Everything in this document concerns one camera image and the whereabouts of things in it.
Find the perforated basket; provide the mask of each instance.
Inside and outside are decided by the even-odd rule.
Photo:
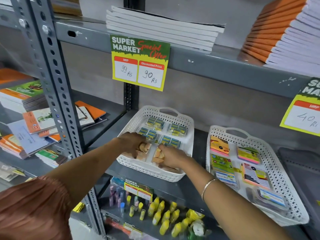
[[[171,110],[177,116],[169,115],[167,113],[161,113],[160,110]],[[168,135],[172,138],[178,139],[181,141],[181,147],[180,149],[183,149],[187,154],[192,155],[193,150],[193,139],[194,139],[194,121],[191,117],[183,115],[176,111],[175,109],[169,108],[169,107],[154,107],[154,106],[143,106],[135,115],[132,117],[132,119],[128,122],[128,124],[123,128],[121,131],[121,134],[125,132],[135,132],[139,128],[140,125],[144,124],[148,117],[153,116],[156,118],[160,118],[164,120],[165,122],[168,122],[165,124],[162,131],[157,131],[157,133],[164,135],[166,134],[166,129],[169,125],[169,123],[175,123],[178,125],[183,125],[188,128],[187,135],[185,137],[176,137]],[[172,173],[168,172],[166,170],[163,170],[161,168],[158,168],[157,166],[154,166],[152,163],[150,163],[151,158],[154,154],[154,151],[156,149],[156,146],[153,145],[153,149],[150,149],[147,157],[147,162],[131,159],[129,157],[126,157],[124,155],[120,155],[117,158],[117,161],[129,168],[132,168],[134,170],[140,171],[142,173],[149,174],[151,176],[169,181],[169,182],[177,182],[185,175],[185,172],[181,171],[181,173]]]
[[[227,133],[227,131],[238,131],[245,135],[246,138],[238,137]],[[247,147],[253,147],[257,149],[260,153],[263,167],[269,175],[271,185],[273,190],[281,195],[283,195],[290,208],[285,216],[274,212],[266,207],[254,204],[259,209],[261,209],[266,215],[272,218],[280,226],[291,226],[297,224],[306,224],[309,222],[309,215],[304,207],[297,191],[295,190],[290,178],[288,177],[286,171],[284,170],[281,162],[274,153],[271,146],[265,141],[250,136],[247,132],[238,128],[225,128],[217,125],[210,127],[208,140],[207,140],[207,155],[206,155],[206,170],[210,172],[210,136],[216,136],[220,139],[229,142],[230,153],[228,158],[231,159],[232,164],[236,168],[240,168],[241,160],[237,157],[237,143],[242,144]],[[240,178],[240,189],[238,193],[243,197],[248,199],[246,194],[246,187],[250,187],[249,184],[242,182],[241,174],[235,173],[236,177]]]

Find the basket handle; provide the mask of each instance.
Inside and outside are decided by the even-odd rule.
[[[248,132],[242,130],[242,129],[238,129],[238,128],[234,128],[234,127],[227,127],[227,128],[225,128],[226,134],[233,135],[233,134],[228,133],[227,131],[238,131],[238,132],[246,135],[246,137],[238,136],[238,137],[241,137],[241,138],[243,138],[243,139],[247,139],[248,137],[250,137],[250,134],[249,134]]]
[[[167,109],[167,110],[171,110],[173,111],[174,113],[176,113],[177,115],[174,115],[175,117],[178,117],[181,115],[181,113],[179,113],[177,110],[175,110],[174,108],[170,108],[170,107],[159,107],[158,110],[160,113],[163,113],[161,112],[161,110],[164,110],[164,109]]]

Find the sleeve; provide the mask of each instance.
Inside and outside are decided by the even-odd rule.
[[[66,187],[47,176],[0,193],[0,239],[71,240],[71,200]]]

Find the discounted price label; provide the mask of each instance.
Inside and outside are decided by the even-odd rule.
[[[311,80],[294,97],[280,126],[320,136],[320,79]]]
[[[124,190],[152,202],[153,189],[130,179],[125,179]]]
[[[163,91],[170,43],[110,35],[112,79]]]

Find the gold bangle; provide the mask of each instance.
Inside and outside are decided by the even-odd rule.
[[[205,194],[205,191],[206,191],[207,187],[209,186],[209,184],[210,184],[212,181],[215,181],[216,179],[217,179],[217,178],[214,178],[214,179],[210,180],[210,181],[205,185],[205,187],[203,188],[202,194],[201,194],[201,199],[202,199],[203,201],[205,201],[205,200],[203,199],[203,195]]]

